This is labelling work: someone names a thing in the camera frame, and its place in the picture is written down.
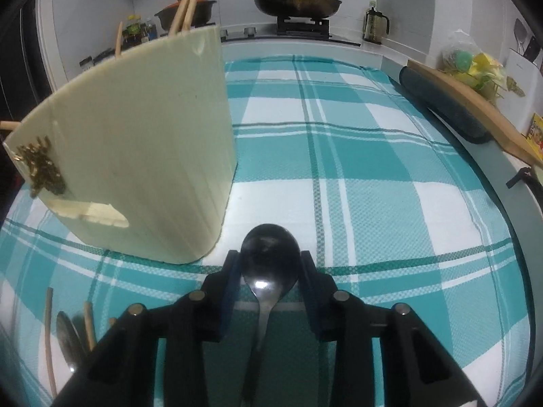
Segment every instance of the cream plastic utensil holder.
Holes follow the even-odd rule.
[[[209,252],[236,156],[219,28],[202,27],[124,52],[38,105],[4,142],[48,136],[67,185],[39,198],[81,241],[188,263]]]

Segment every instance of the wooden chopstick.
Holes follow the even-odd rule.
[[[19,124],[20,122],[18,121],[0,121],[0,130],[13,131]]]
[[[92,303],[90,301],[83,303],[83,317],[85,318],[85,332],[87,334],[89,352],[92,352],[96,346],[96,335],[94,334],[94,318],[92,316]]]
[[[185,19],[188,4],[189,0],[181,0],[181,2],[179,3],[175,16],[173,17],[172,25],[170,26],[170,30],[168,32],[168,37],[173,37],[175,34],[177,34],[179,26]]]
[[[181,30],[190,30],[192,19],[194,18],[194,13],[196,11],[196,4],[198,0],[191,0],[188,4],[187,14],[185,16],[185,21],[183,22],[183,28]]]
[[[56,382],[53,372],[53,357],[51,356],[51,311],[53,308],[53,288],[47,288],[45,293],[45,313],[43,314],[43,325],[45,330],[45,365],[51,386],[51,394],[56,398]]]
[[[119,23],[119,29],[117,30],[117,40],[115,42],[115,58],[120,56],[120,46],[123,44],[123,22]]]

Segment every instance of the stove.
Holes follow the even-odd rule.
[[[225,43],[230,41],[252,39],[291,38],[311,39],[360,46],[360,43],[331,34],[329,20],[299,20],[300,19],[293,20],[289,17],[278,17],[277,24],[264,24],[259,25],[258,27],[248,26],[243,29],[243,32],[229,32],[227,29],[221,29],[221,41]]]

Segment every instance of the tablecloth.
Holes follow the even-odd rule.
[[[43,309],[80,316],[97,337],[131,303],[199,288],[260,223],[283,225],[317,267],[366,303],[411,305],[489,405],[523,388],[530,327],[506,221],[455,138],[380,70],[303,56],[225,65],[238,167],[221,237],[189,265],[87,246],[28,188],[0,232],[0,382],[24,405],[51,403]],[[242,286],[230,330],[204,347],[210,405],[238,405],[257,303]],[[69,378],[53,323],[59,387]],[[311,335],[295,287],[272,313],[257,405],[324,406],[334,344]],[[376,405],[382,368],[374,343]],[[161,405],[158,350],[155,405]]]

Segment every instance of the metal spoon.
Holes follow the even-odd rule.
[[[517,40],[519,54],[524,55],[523,45],[524,41],[526,41],[526,37],[528,36],[528,32],[522,24],[522,21],[520,21],[518,18],[515,20],[515,27],[513,28],[513,33],[515,34],[515,39]]]
[[[275,304],[298,280],[300,248],[286,229],[264,224],[247,234],[242,243],[240,258],[243,278],[255,294],[260,307],[259,324],[242,389],[242,405],[252,406],[268,318]]]
[[[72,320],[66,312],[60,311],[56,315],[56,337],[70,371],[75,373],[85,359],[85,351]]]

